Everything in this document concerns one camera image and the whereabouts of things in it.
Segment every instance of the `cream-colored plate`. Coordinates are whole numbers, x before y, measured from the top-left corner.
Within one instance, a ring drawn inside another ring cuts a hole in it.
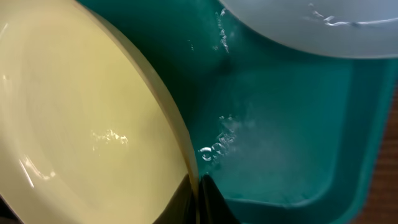
[[[178,109],[125,36],[75,1],[0,1],[0,194],[24,223],[152,223],[187,173],[196,192]]]

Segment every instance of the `green plastic tray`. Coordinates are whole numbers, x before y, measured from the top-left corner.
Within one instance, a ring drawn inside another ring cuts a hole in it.
[[[190,131],[200,173],[214,178],[241,222],[346,223],[358,213],[396,60],[292,50],[215,0],[81,2],[157,70]]]

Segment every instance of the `brown wooden surface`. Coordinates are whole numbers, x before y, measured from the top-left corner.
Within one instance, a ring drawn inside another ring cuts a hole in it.
[[[368,199],[353,223],[398,223],[398,85]]]

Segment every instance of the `teal tray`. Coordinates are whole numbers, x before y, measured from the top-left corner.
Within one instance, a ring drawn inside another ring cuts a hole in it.
[[[81,2],[157,70],[190,131],[200,173],[212,176],[241,222],[346,223],[359,212],[396,60],[292,50],[215,0]]]

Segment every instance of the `yellow plate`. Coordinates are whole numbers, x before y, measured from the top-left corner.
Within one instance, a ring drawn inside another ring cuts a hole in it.
[[[196,193],[188,131],[125,36],[75,1],[0,2],[0,194],[24,223],[152,223],[187,173]]]

